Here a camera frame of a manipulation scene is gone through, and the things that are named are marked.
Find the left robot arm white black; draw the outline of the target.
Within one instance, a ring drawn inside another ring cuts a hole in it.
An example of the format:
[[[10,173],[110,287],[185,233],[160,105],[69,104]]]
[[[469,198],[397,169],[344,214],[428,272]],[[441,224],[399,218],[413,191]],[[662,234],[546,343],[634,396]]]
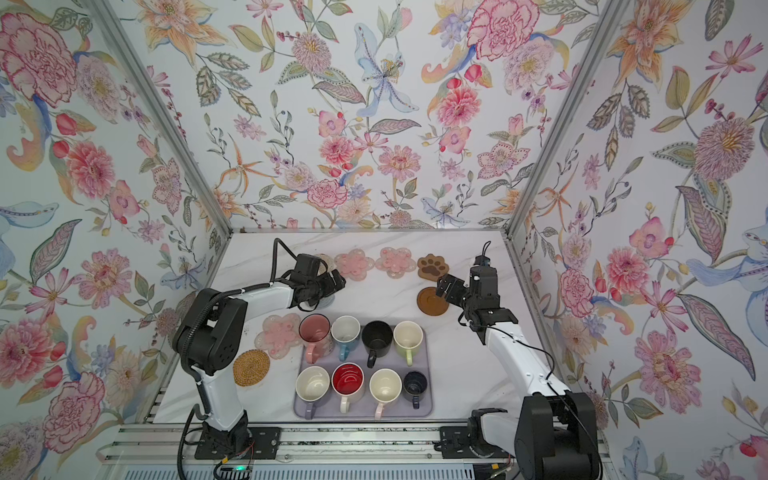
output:
[[[318,256],[300,254],[292,269],[266,282],[228,291],[200,290],[172,341],[199,394],[197,418],[224,433],[248,422],[232,373],[248,319],[291,308],[311,312],[345,286],[338,269]]]

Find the round woven cork coaster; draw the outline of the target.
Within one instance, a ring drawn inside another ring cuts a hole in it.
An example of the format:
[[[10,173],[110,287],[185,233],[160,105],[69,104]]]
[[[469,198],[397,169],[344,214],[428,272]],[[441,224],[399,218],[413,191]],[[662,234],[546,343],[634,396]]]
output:
[[[242,353],[233,363],[235,384],[250,387],[260,383],[267,376],[270,366],[271,359],[262,350],[251,349]]]

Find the round wooden coaster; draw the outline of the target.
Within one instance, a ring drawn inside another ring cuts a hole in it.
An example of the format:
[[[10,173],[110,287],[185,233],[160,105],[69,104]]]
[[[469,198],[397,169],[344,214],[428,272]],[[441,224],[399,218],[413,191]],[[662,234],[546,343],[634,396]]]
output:
[[[425,287],[417,295],[417,307],[428,316],[441,316],[449,308],[449,303],[437,294],[435,287]]]

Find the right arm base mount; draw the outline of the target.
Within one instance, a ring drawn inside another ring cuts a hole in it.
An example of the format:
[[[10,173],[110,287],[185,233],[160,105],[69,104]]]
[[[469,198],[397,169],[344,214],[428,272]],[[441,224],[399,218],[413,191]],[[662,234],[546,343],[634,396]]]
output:
[[[515,459],[515,456],[501,447],[489,443],[484,437],[483,422],[512,420],[506,409],[481,408],[471,412],[464,424],[439,428],[439,439],[433,443],[434,450],[443,459]]]

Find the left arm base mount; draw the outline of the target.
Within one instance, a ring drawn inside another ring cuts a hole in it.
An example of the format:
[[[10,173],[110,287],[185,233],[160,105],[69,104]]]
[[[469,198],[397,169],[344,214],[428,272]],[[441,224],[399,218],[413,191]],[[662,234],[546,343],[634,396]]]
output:
[[[204,421],[194,459],[275,460],[281,433],[282,430],[279,427],[249,426],[246,413],[230,430],[217,429],[209,421]]]

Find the brown paw print coaster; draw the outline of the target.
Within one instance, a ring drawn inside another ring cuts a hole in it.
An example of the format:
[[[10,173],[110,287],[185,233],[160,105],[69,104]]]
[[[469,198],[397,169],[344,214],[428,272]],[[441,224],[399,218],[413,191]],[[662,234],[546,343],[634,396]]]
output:
[[[417,274],[420,278],[437,282],[441,277],[448,274],[450,266],[446,263],[443,256],[427,254],[417,260]]]

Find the pink flower coaster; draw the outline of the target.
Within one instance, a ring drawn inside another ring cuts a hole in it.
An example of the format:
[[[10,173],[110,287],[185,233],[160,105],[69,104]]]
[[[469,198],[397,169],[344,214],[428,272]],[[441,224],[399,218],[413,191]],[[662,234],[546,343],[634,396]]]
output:
[[[385,247],[380,251],[375,267],[392,279],[402,278],[405,274],[417,269],[416,261],[407,248]]]
[[[285,316],[270,315],[262,323],[262,331],[256,336],[254,346],[270,358],[279,360],[302,343],[298,333],[300,317],[291,313]]]
[[[334,263],[345,279],[353,281],[365,280],[368,272],[375,266],[375,260],[359,248],[335,256]]]

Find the white mug grey handle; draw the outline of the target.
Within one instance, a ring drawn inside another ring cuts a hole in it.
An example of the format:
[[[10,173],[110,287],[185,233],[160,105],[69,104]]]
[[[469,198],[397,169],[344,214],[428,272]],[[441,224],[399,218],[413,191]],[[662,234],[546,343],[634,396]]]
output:
[[[328,393],[330,382],[327,370],[317,365],[307,367],[297,377],[295,393],[303,403],[300,413],[305,420],[314,418],[316,408]]]

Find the round beige patterned coaster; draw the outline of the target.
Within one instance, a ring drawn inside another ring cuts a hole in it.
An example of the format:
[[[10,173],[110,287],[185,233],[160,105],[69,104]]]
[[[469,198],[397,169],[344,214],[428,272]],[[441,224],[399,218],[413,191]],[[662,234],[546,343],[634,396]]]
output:
[[[323,275],[324,273],[331,272],[335,269],[334,260],[330,256],[318,253],[317,257],[320,259],[320,266],[318,269],[319,275]]]

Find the small dark navy mug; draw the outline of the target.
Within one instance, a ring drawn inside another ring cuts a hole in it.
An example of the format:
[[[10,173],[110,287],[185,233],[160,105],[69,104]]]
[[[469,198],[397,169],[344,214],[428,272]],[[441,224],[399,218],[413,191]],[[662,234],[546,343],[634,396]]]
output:
[[[403,379],[403,395],[418,410],[428,389],[428,380],[418,371],[409,371]]]

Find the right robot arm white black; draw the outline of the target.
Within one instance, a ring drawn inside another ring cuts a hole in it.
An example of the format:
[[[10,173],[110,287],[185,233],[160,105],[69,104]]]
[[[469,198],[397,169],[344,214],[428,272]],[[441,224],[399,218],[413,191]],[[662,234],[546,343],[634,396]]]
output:
[[[504,452],[525,479],[602,478],[593,402],[557,379],[553,356],[526,340],[518,318],[501,304],[497,271],[489,258],[476,257],[468,281],[450,274],[440,277],[436,294],[460,309],[459,324],[478,336],[522,395],[516,413],[474,410],[458,448],[480,457]]]

